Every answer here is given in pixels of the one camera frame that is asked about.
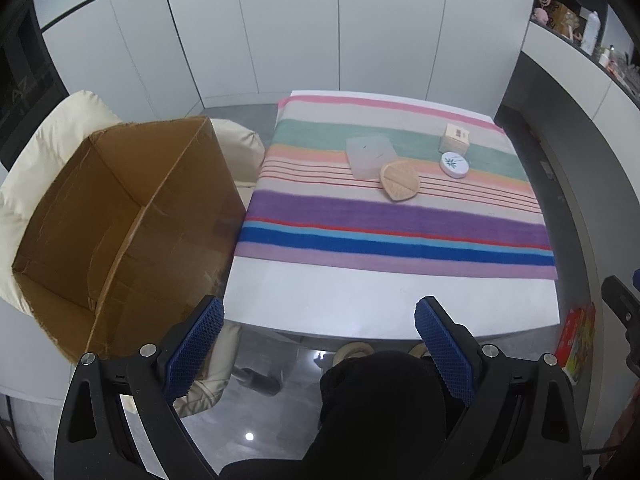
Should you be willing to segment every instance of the silver screw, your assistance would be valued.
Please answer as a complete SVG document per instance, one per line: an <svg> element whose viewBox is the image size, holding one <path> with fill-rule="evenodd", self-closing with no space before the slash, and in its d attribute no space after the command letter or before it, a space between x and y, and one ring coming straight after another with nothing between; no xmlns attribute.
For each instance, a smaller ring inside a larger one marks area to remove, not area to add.
<svg viewBox="0 0 640 480"><path fill-rule="evenodd" d="M500 351L497 346L494 345L484 345L482 347L482 353L487 357L498 357Z"/></svg>
<svg viewBox="0 0 640 480"><path fill-rule="evenodd" d="M83 365L90 365L95 361L95 354L93 352L87 352L80 358L80 362Z"/></svg>
<svg viewBox="0 0 640 480"><path fill-rule="evenodd" d="M556 356L553 354L545 354L543 359L549 366L556 366L558 364L558 359L556 359Z"/></svg>
<svg viewBox="0 0 640 480"><path fill-rule="evenodd" d="M142 357L151 357L155 353L156 345L153 343L147 343L140 348L140 355L142 355Z"/></svg>

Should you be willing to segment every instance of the blue stripe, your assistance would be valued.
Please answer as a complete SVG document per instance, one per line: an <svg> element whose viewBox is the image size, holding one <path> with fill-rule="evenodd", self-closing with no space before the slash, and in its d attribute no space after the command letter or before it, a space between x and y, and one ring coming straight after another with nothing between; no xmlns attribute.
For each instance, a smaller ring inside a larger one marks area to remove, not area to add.
<svg viewBox="0 0 640 480"><path fill-rule="evenodd" d="M289 225L273 224L270 222L261 222L259 220L247 220L242 224L245 227L255 227L267 229L271 231L280 231L290 234L301 234L331 238L341 238L344 240L369 240L371 242L407 244L407 245L425 245L430 247L445 247L450 249L468 249L471 251L486 251L491 253L520 253L520 254L539 254L540 256L553 256L553 252L545 249L537 249L531 247L511 247L497 246L491 244L482 244L475 242L459 242L455 240L438 240L434 238L418 238L411 236L384 235L377 233L363 233L354 231L341 231L338 229L320 229L317 227L296 227Z"/></svg>
<svg viewBox="0 0 640 480"><path fill-rule="evenodd" d="M473 251L425 245L394 244L284 233L281 231L244 226L240 231L240 242L256 242L280 247L316 249L334 253L380 254L403 258L424 258L428 260L449 260L457 262L483 262L492 264L516 265L555 265L552 256L540 254L497 253L491 251Z"/></svg>

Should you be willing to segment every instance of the colorful striped cloth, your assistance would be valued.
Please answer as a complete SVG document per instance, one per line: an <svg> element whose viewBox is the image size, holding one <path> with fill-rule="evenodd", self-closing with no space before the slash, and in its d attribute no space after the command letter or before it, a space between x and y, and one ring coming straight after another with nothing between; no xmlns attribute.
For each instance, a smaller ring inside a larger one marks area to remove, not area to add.
<svg viewBox="0 0 640 480"><path fill-rule="evenodd" d="M236 255L405 274L557 279L540 206L505 133L477 116L411 101L340 94L282 101ZM462 180L439 167L447 123L470 131L470 171ZM417 196L394 203L379 181L354 179L346 140L369 135L388 137L411 160Z"/></svg>

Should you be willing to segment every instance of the gray tile floor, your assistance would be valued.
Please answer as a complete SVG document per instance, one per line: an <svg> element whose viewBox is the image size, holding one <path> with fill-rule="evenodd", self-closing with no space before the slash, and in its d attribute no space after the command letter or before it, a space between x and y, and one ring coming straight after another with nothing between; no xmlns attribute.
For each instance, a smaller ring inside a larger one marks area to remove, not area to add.
<svg viewBox="0 0 640 480"><path fill-rule="evenodd" d="M276 118L274 105L208 108L211 117L230 119L260 134L266 146L273 139ZM549 227L558 261L558 298L564 319L569 308L589 301L586 271L575 226L557 181L550 179L540 162L547 162L539 144L528 133L522 117L501 108L496 123L507 131L536 191ZM537 359L553 352L560 326L493 338L505 354ZM311 348L335 350L341 341L299 338L286 342L251 330L244 330L239 367L282 378L284 387L274 397L266 397L231 379L220 402L212 409L183 419L194 442L216 471L223 465L245 458L300 458L314 439L320 410L318 380L321 369L314 360L319 352ZM412 342L373 342L377 349L408 350ZM326 368L331 354L324 356ZM588 396L589 377L576 389L576 409L582 420ZM52 478L56 432L62 409L13 400L14 419L23 453L44 478ZM146 468L164 477L137 415L127 417ZM248 441L245 434L253 433Z"/></svg>

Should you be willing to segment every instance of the purple stripe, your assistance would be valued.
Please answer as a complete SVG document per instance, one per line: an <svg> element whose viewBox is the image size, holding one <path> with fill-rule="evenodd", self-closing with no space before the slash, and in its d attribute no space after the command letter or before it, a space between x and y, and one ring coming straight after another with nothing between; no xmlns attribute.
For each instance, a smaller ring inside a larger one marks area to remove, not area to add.
<svg viewBox="0 0 640 480"><path fill-rule="evenodd" d="M472 238L550 249L546 228L473 213L397 203L301 196L256 190L247 218L362 230Z"/></svg>
<svg viewBox="0 0 640 480"><path fill-rule="evenodd" d="M480 264L475 262L424 260L421 258L396 258L394 256L377 256L375 254L330 253L315 249L279 247L255 242L240 242L236 245L236 256L295 264L379 270L381 272L400 272L402 274L426 274L428 276L526 278L530 280L558 279L556 268L552 266Z"/></svg>

